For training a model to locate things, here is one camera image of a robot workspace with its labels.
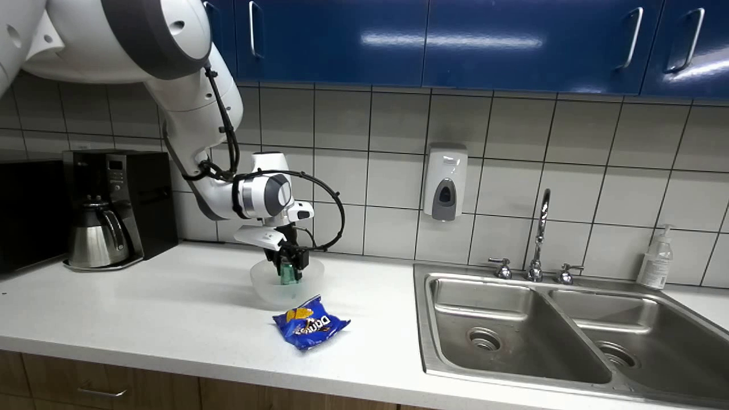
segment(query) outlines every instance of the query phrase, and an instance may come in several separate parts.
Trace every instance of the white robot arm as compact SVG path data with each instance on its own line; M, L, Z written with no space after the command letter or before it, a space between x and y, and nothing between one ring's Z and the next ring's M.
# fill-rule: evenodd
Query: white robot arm
M268 259L303 268L293 224L311 219L293 201L280 152L254 154L253 172L235 175L243 103L226 61L210 40L206 0L0 0L0 95L22 67L39 77L86 83L143 83L165 118L165 145L210 219L258 219L235 239L266 251ZM227 144L229 168L212 162Z

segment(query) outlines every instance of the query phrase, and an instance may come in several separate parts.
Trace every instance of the double sink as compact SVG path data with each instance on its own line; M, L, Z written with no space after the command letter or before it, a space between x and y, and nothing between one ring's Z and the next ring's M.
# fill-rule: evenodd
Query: double sink
M414 268L427 373L729 408L729 334L660 291Z

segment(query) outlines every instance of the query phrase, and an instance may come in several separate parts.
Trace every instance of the countertop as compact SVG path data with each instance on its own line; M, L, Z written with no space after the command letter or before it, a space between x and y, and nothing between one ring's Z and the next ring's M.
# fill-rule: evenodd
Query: countertop
M125 270L45 263L0 280L0 348L424 408L659 408L591 394L458 380L422 369L412 266L317 255L324 304L351 318L325 347L281 342L250 284L261 252L180 244ZM729 294L668 294L729 328Z

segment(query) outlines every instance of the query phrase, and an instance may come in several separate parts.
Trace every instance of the blue chip bag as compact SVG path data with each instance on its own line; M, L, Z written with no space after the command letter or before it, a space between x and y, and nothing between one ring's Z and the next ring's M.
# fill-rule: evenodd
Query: blue chip bag
M328 313L321 304L321 296L315 296L284 313L275 313L274 320L281 340L299 351L328 342L351 323Z

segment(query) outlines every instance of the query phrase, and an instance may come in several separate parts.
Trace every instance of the faucet handle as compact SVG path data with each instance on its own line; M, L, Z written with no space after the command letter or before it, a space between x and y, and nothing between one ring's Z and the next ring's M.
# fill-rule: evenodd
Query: faucet handle
M507 258L500 258L500 259L499 258L487 258L487 261L489 263L499 263L499 270L497 270L499 277L510 277L513 275L513 270L507 266L510 263Z
M582 266L578 263L562 263L561 272L554 277L555 282L564 282L564 284L572 284L574 282L574 275L581 275L582 272Z

